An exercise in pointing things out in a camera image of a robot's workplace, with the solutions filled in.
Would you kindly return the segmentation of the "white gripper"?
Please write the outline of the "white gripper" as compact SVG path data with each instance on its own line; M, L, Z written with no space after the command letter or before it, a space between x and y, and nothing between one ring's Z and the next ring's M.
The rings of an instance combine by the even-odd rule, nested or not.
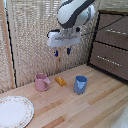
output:
M60 31L50 31L47 35L47 45L51 48L62 47L67 45L75 45L80 42L81 34L79 32L71 35L62 35ZM56 49L55 57L58 57L58 50ZM70 55L71 48L67 48L67 55Z

